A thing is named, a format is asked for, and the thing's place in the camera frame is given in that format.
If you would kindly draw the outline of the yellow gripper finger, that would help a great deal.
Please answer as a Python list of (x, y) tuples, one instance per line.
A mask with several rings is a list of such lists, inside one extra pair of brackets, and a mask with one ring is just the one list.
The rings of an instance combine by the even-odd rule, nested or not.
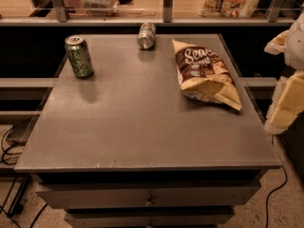
[(297, 116), (304, 111), (304, 72), (297, 71), (287, 79), (288, 81), (278, 101), (278, 106), (293, 112), (295, 121)]
[(288, 34), (288, 30), (284, 30), (279, 33), (274, 39), (272, 39), (264, 48), (264, 51), (273, 55), (277, 55), (284, 51), (285, 40)]

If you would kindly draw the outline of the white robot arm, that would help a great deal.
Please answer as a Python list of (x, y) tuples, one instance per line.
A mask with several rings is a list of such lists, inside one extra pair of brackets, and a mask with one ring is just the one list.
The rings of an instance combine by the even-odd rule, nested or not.
[(265, 130), (278, 135), (304, 111), (304, 13), (288, 30), (269, 42), (264, 51), (274, 55), (283, 53), (285, 64), (295, 70), (292, 76), (281, 76), (276, 83), (273, 102), (266, 115)]

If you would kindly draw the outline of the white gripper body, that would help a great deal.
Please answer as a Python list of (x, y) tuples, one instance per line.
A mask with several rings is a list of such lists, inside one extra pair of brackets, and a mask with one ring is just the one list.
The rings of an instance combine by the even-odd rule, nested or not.
[(288, 109), (280, 108), (278, 101), (282, 96), (284, 88), (288, 79), (281, 76), (276, 83), (275, 91), (272, 97), (272, 104), (269, 106), (266, 122), (264, 124), (265, 130), (269, 134), (278, 135), (286, 131), (289, 125), (294, 121), (294, 113)]

